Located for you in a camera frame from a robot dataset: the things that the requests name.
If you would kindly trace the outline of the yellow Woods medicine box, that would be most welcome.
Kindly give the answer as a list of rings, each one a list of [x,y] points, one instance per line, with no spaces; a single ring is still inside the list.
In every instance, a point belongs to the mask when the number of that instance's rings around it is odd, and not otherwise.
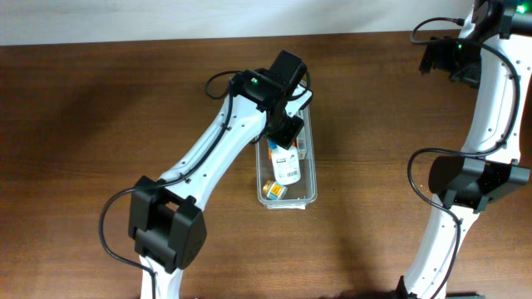
[[[277,149],[277,145],[272,141],[268,140],[268,158],[272,159],[272,153]]]

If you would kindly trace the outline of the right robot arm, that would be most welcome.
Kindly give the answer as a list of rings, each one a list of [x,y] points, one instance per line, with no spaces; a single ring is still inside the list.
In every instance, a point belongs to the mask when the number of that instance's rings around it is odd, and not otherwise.
[[[531,170],[520,166],[520,127],[531,80],[531,3],[476,1],[467,18],[454,18],[457,37],[419,40],[425,47],[419,70],[445,71],[450,81],[477,89],[475,111],[459,150],[425,148],[435,154],[424,195],[429,223],[416,258],[397,284],[396,298],[445,298],[446,284],[466,234],[486,207],[524,187]]]

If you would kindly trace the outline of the white spray bottle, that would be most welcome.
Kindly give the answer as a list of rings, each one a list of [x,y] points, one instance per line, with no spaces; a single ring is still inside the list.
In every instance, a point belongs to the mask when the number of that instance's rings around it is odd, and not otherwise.
[[[282,185],[295,184],[301,179],[298,150],[292,145],[289,149],[278,146],[272,153],[274,178]]]

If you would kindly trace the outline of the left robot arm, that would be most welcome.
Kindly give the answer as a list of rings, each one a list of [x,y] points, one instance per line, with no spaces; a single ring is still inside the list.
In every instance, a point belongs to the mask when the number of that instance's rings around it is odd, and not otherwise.
[[[176,298],[183,271],[203,247],[203,211],[244,147],[262,138],[288,149],[303,128],[296,115],[313,97],[301,80],[305,63],[281,51],[267,69],[237,71],[224,103],[190,151],[157,180],[146,176],[131,195],[128,235],[143,267],[144,298]]]

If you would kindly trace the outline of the white Panadol box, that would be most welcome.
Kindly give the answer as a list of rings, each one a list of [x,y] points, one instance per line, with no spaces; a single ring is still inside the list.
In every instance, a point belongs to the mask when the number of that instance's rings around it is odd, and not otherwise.
[[[304,128],[300,130],[296,139],[296,147],[298,150],[298,158],[304,160],[307,156],[308,147],[307,147],[307,136]]]

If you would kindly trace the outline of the small gold-lid jar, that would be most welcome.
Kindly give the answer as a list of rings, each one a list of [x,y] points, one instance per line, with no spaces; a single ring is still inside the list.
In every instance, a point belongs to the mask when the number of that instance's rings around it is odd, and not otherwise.
[[[288,188],[275,180],[268,180],[262,187],[262,193],[268,200],[280,200],[287,193]]]

